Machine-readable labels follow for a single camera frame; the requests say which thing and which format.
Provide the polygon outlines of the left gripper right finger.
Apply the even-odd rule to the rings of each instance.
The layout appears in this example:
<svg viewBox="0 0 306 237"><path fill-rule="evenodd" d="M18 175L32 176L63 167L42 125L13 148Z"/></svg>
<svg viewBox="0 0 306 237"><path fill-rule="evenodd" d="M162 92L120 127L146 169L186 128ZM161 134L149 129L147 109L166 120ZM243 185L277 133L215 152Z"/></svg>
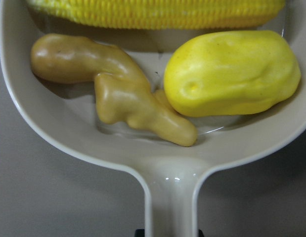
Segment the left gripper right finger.
<svg viewBox="0 0 306 237"><path fill-rule="evenodd" d="M198 237L204 237L202 230L198 230Z"/></svg>

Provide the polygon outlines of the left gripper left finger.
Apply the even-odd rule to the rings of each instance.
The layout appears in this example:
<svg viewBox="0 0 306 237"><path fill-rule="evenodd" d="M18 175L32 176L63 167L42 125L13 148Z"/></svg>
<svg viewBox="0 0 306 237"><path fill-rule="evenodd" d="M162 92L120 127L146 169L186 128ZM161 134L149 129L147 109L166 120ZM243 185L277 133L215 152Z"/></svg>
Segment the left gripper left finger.
<svg viewBox="0 0 306 237"><path fill-rule="evenodd" d="M135 230L134 237L145 237L145 229Z"/></svg>

